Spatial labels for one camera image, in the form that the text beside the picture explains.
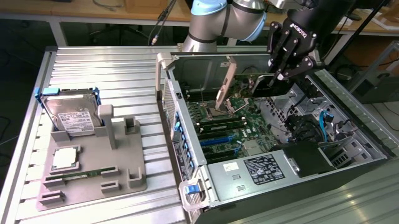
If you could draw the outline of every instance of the power supply label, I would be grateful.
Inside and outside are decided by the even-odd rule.
[[[68,133],[94,131],[95,126],[88,111],[58,114]]]
[[[245,164],[257,185],[286,178],[271,154],[245,160]]]

